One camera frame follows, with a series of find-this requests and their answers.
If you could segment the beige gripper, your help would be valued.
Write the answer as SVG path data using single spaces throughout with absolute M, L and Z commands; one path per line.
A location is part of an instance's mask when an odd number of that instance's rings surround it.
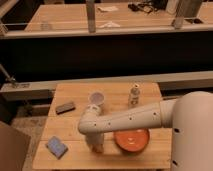
M 90 149 L 92 150 L 92 147 L 96 144 L 102 144 L 104 143 L 104 135 L 103 134 L 88 134 L 86 136 L 86 142 Z

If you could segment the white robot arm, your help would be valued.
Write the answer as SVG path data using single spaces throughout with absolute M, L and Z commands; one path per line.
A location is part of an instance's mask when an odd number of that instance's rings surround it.
M 196 91 L 115 114 L 88 107 L 78 124 L 98 143 L 101 133 L 141 128 L 171 128 L 171 171 L 213 171 L 213 93 Z

